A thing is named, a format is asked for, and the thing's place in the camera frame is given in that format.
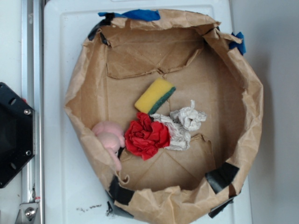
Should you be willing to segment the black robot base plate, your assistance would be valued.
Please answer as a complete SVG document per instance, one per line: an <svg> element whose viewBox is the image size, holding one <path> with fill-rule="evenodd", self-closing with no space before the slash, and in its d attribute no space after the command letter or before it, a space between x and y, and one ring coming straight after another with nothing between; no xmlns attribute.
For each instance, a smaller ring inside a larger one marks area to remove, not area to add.
<svg viewBox="0 0 299 224"><path fill-rule="evenodd" d="M34 109L0 83L0 187L34 157Z"/></svg>

